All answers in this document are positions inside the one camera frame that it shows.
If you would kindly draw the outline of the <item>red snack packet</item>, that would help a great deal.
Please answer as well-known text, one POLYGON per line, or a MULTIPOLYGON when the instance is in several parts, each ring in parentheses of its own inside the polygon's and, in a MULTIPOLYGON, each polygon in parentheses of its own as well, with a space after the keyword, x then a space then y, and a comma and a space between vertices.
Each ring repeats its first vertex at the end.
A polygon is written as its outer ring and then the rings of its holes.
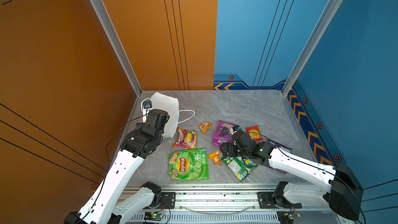
POLYGON ((250 138, 254 140, 255 142, 258 141, 263 141, 263 137, 260 133, 260 129, 258 125, 252 126, 252 127, 247 127, 246 128, 247 133, 249 134, 250 138))

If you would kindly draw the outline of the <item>purple grape candy bag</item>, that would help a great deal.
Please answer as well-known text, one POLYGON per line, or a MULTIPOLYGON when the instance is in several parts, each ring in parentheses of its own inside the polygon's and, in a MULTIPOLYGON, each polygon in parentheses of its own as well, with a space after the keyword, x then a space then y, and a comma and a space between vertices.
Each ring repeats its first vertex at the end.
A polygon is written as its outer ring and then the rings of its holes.
POLYGON ((239 125, 219 121, 212 138, 212 145, 220 147, 223 143, 233 143, 232 135, 241 130, 239 125))

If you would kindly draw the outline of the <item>purple white snack bag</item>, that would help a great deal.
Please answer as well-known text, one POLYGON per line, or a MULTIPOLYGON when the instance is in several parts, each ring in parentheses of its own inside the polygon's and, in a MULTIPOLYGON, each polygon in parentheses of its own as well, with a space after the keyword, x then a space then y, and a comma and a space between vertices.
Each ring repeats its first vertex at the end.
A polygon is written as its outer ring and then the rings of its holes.
MULTIPOLYGON (((287 147, 287 146, 285 146, 285 145, 282 145, 282 144, 280 144, 280 143, 278 143, 278 142, 276 142, 276 141, 274 141, 274 140, 268 139, 267 142, 268 142, 269 144, 275 145, 277 148, 281 149, 283 152, 291 153, 291 151, 292 151, 292 148, 287 147)), ((281 172, 281 173, 283 173, 283 174, 287 174, 286 171, 281 170, 281 169, 275 169, 275 168, 273 168, 273 170, 276 170, 276 171, 281 172)))

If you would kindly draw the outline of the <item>large green chips bag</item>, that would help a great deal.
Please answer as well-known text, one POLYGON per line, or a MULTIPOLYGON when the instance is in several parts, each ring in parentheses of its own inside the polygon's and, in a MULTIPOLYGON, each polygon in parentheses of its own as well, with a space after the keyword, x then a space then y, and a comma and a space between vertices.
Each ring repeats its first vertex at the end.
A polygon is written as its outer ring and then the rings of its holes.
POLYGON ((169 176, 180 181, 209 179, 205 148, 178 150, 170 153, 169 176))

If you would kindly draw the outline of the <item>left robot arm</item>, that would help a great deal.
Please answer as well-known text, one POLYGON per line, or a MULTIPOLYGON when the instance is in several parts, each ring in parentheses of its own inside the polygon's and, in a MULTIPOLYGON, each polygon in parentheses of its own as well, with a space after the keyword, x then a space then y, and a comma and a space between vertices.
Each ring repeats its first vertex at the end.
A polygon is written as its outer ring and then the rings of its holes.
POLYGON ((120 146, 116 159, 99 187, 77 212, 70 212, 66 224, 125 224, 146 207, 157 207, 162 188, 154 183, 144 183, 133 196, 118 203, 127 183, 163 141, 164 127, 169 120, 166 111, 151 110, 145 122, 138 123, 128 133, 120 146))

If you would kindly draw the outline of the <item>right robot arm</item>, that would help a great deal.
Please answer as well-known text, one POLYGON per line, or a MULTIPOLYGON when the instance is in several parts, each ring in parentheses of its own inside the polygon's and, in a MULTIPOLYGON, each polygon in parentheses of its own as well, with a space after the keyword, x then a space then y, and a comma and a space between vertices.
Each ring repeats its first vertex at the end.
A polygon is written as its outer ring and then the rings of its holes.
POLYGON ((223 134, 231 135, 230 141, 220 146, 223 160, 231 169, 264 166, 306 180, 298 185, 281 181, 271 195, 260 193, 261 207, 288 208, 293 212, 309 204, 328 206, 337 215, 352 221, 364 217, 361 209, 364 189, 350 167, 304 159, 272 140, 256 142, 237 125, 223 134))

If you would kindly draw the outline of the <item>green pea snack bag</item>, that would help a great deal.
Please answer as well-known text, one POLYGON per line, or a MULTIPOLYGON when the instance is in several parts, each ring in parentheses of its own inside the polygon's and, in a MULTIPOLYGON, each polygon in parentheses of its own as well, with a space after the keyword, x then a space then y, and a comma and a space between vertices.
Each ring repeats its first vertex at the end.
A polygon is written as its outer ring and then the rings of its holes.
POLYGON ((245 180, 251 171, 258 167, 250 159, 243 159, 242 157, 224 156, 221 161, 233 172, 239 181, 245 180))

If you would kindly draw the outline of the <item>colourful skittles candy bag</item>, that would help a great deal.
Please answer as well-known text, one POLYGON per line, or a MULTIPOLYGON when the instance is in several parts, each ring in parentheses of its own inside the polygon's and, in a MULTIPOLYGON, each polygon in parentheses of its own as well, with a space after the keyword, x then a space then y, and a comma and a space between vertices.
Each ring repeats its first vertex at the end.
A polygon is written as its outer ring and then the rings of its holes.
POLYGON ((198 140, 198 134, 196 131, 177 128, 177 138, 175 140, 173 147, 196 149, 197 140, 198 140))

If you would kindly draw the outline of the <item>orange wrapped snack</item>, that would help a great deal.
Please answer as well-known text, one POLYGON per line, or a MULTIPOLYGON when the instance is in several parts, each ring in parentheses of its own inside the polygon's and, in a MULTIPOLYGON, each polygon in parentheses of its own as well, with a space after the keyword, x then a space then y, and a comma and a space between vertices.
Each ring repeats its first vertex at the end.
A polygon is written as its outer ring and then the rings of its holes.
POLYGON ((218 150, 210 153, 208 155, 208 158, 215 164, 215 165, 221 165, 222 162, 220 160, 220 152, 218 150))

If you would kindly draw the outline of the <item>small orange snack packet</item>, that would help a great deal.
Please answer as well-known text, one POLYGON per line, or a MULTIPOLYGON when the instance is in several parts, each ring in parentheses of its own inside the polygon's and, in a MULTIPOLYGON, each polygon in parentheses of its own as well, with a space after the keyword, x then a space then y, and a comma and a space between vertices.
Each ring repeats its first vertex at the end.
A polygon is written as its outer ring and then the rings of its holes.
POLYGON ((198 128, 202 131, 203 134, 206 134, 206 132, 212 128, 212 124, 209 121, 203 122, 198 125, 198 128))

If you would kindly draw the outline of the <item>right circuit board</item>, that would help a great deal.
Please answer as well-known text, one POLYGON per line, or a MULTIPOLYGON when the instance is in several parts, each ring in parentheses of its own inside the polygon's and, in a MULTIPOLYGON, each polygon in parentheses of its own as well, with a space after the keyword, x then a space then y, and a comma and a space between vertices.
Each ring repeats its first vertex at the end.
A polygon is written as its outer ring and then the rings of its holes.
POLYGON ((278 220, 281 224, 294 224, 294 221, 301 218, 298 212, 277 212, 278 220))

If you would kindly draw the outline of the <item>circuit board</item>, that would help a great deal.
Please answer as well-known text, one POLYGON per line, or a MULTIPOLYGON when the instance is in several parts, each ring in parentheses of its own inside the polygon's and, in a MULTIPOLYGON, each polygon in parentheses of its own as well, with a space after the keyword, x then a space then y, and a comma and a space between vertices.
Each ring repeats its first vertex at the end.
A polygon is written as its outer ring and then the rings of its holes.
POLYGON ((281 224, 294 224, 294 221, 301 218, 298 212, 277 212, 278 220, 281 224))
POLYGON ((160 222, 164 218, 162 212, 145 212, 144 222, 160 222))

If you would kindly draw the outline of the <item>left circuit board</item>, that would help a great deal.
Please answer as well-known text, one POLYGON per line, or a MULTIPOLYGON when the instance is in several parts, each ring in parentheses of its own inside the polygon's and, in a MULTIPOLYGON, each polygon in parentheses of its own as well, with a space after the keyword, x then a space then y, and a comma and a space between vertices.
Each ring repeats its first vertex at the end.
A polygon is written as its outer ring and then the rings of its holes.
POLYGON ((144 222, 160 222, 164 218, 162 212, 145 212, 144 222))

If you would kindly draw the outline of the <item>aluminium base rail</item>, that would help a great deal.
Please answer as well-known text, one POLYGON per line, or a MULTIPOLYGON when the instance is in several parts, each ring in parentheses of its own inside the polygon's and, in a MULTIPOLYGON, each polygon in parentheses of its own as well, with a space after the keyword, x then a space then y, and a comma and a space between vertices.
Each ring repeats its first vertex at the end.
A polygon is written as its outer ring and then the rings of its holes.
MULTIPOLYGON (((194 185, 164 187, 162 200, 155 208, 146 207, 126 224, 280 224, 277 212, 288 208, 261 207, 258 195, 271 195, 276 186, 196 187, 194 185), (162 212, 160 222, 144 222, 145 212, 162 212)), ((117 201, 123 202, 138 192, 128 187, 117 201)), ((303 204, 294 212, 301 218, 294 224, 350 224, 351 221, 334 213, 328 206, 303 204)))

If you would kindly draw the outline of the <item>aluminium corner post left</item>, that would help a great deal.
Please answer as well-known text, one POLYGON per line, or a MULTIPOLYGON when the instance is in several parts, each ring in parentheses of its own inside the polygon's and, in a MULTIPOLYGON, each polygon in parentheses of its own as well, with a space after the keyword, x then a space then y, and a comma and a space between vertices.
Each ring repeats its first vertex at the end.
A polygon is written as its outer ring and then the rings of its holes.
POLYGON ((90 0, 90 3, 108 37, 110 44, 112 45, 114 52, 137 96, 142 94, 140 83, 134 73, 131 63, 127 57, 123 44, 118 36, 115 26, 111 20, 111 17, 107 11, 107 8, 103 0, 90 0))

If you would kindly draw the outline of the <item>aluminium corner post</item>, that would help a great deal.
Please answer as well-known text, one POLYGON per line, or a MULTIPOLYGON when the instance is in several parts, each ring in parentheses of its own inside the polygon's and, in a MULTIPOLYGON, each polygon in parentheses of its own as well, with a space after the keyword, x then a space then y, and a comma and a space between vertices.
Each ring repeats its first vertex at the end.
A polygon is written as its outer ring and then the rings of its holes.
POLYGON ((298 79, 301 71, 305 67, 307 61, 311 57, 313 51, 321 40, 325 30, 329 26, 331 20, 339 9, 343 0, 328 0, 321 16, 319 17, 309 39, 307 40, 302 52, 300 53, 291 73, 286 80, 282 89, 282 95, 287 97, 289 91, 292 89, 294 83, 298 79))
POLYGON ((108 37, 110 44, 112 45, 114 52, 137 96, 142 94, 140 83, 134 73, 131 63, 127 57, 123 44, 118 36, 115 26, 111 20, 111 17, 107 11, 107 8, 103 0, 90 0, 90 3, 108 37))

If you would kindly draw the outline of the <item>aluminium corner post right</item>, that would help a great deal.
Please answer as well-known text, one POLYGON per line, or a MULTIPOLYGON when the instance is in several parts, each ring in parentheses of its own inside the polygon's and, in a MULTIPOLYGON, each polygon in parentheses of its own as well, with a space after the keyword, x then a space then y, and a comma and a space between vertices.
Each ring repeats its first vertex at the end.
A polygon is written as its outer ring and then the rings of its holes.
POLYGON ((319 17, 309 39, 307 40, 302 52, 300 53, 291 73, 286 80, 282 89, 282 95, 287 97, 289 91, 292 89, 294 83, 298 79, 301 71, 305 67, 307 61, 311 57, 313 51, 321 40, 325 30, 329 26, 331 20, 339 9, 343 0, 328 0, 321 16, 319 17))

